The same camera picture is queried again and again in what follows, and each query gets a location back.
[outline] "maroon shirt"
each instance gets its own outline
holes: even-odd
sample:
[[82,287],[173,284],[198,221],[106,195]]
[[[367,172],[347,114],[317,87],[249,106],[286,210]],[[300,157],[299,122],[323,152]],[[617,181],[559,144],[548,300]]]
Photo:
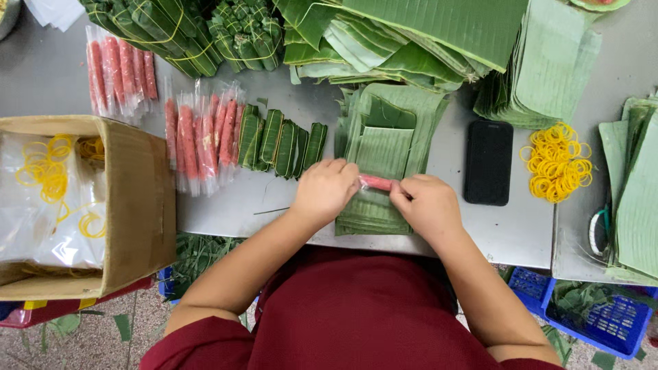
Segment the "maroon shirt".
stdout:
[[455,318],[436,259],[304,247],[267,283],[249,332],[208,317],[166,336],[140,369],[558,370],[502,363]]

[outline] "stack of banana leaves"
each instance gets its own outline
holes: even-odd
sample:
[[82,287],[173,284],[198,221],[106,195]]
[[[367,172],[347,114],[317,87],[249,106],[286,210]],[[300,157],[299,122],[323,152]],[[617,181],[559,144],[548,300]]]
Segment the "stack of banana leaves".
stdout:
[[622,119],[599,125],[610,174],[613,232],[605,273],[658,286],[658,96],[631,97]]
[[315,122],[309,133],[278,109],[268,110],[263,119],[258,107],[247,104],[240,123],[238,164],[253,171],[274,169],[276,176],[286,180],[299,178],[322,159],[327,129]]
[[274,70],[283,50],[279,20],[264,0],[221,1],[207,22],[215,45],[235,73]]
[[507,73],[481,85],[475,112],[520,128],[570,123],[602,37],[593,18],[557,0],[530,0]]
[[79,0],[89,20],[134,47],[152,51],[191,78],[214,76],[222,62],[200,0]]
[[[402,180],[425,173],[430,142],[447,107],[445,94],[415,86],[373,83],[342,88],[334,153],[359,171]],[[411,234],[388,193],[359,190],[336,218],[336,235]]]
[[274,0],[291,81],[405,82],[446,93],[507,69],[528,0]]

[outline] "black phone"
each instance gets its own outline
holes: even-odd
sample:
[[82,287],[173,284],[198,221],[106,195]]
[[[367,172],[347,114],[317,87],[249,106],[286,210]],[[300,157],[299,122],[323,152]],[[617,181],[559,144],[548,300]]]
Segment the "black phone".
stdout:
[[468,127],[464,199],[473,204],[506,205],[512,167],[514,128],[478,120]]

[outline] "blue basket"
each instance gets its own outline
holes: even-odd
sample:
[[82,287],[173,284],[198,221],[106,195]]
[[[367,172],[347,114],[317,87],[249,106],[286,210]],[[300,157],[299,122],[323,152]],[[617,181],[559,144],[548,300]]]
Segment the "blue basket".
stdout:
[[546,307],[551,300],[555,281],[554,278],[533,273],[523,267],[516,267],[508,285],[528,311],[548,321]]
[[[171,277],[171,272],[173,269],[171,266],[165,267],[164,269],[158,271],[158,280],[166,280]],[[160,281],[158,283],[158,291],[160,292],[160,295],[168,298],[171,294],[174,293],[174,281],[173,280],[168,280],[168,281]],[[180,299],[178,300],[173,300],[169,301],[171,304],[177,304],[180,302]]]
[[[555,279],[517,267],[509,280],[509,287],[528,308],[548,323],[575,338],[613,354],[632,359],[638,353],[642,338],[647,331],[651,309],[624,296],[613,296],[614,304],[594,306],[584,329],[569,319],[554,319],[546,309],[553,294]],[[658,288],[629,286],[639,293],[658,298]]]

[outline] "tiled floor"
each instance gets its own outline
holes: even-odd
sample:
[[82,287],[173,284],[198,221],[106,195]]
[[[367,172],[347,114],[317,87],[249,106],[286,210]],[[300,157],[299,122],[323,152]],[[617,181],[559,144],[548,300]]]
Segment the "tiled floor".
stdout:
[[[78,330],[64,338],[49,333],[45,353],[41,352],[41,326],[26,330],[0,328],[0,369],[137,369],[141,357],[160,338],[161,328],[172,306],[162,303],[157,287],[153,287],[99,304],[93,309],[104,311],[105,316],[83,315]],[[113,315],[121,313],[128,314],[134,323],[133,338],[129,342],[120,341],[114,323]],[[463,314],[457,318],[466,325]],[[647,352],[643,362],[618,359],[615,369],[658,369],[658,348],[652,348],[646,340],[642,347]],[[594,352],[594,347],[579,342],[567,368],[598,369],[590,363]]]

